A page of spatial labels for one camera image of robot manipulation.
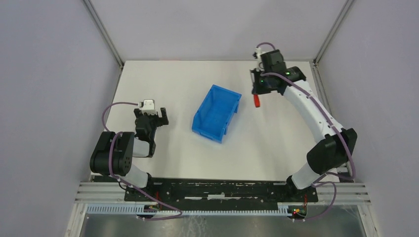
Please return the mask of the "red handled screwdriver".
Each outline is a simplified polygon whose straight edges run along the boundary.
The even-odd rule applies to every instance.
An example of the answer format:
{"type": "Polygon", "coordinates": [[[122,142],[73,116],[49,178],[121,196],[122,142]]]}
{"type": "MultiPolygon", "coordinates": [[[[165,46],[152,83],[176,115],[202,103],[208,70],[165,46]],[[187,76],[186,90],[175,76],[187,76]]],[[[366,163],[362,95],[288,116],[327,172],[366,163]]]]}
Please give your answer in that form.
{"type": "Polygon", "coordinates": [[[257,94],[253,95],[253,101],[254,101],[255,107],[259,108],[260,107],[260,99],[259,99],[259,96],[257,94]]]}

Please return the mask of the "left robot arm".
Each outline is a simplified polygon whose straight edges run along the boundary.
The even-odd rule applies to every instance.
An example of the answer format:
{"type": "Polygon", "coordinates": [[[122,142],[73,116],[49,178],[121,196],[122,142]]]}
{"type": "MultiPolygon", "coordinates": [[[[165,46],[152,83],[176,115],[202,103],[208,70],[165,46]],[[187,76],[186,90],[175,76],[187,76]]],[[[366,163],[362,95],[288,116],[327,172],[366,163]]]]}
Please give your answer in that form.
{"type": "Polygon", "coordinates": [[[168,125],[166,108],[160,112],[134,109],[135,131],[116,135],[104,131],[94,148],[89,166],[93,173],[111,176],[140,189],[147,187],[151,175],[133,165],[134,158],[151,158],[155,153],[157,128],[168,125]]]}

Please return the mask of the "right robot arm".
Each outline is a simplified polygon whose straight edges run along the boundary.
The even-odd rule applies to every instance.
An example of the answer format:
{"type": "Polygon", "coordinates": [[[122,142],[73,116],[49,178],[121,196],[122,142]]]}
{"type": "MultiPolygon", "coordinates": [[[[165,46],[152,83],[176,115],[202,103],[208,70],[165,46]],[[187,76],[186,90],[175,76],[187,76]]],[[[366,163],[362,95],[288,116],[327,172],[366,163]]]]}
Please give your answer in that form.
{"type": "Polygon", "coordinates": [[[257,62],[256,68],[251,70],[255,107],[260,107],[260,95],[278,92],[296,108],[316,142],[306,155],[307,162],[287,179],[287,186],[292,191],[304,190],[327,175],[353,180],[356,131],[344,128],[333,118],[314,95],[301,69],[286,66],[280,50],[274,47],[263,51],[259,44],[253,57],[257,62]]]}

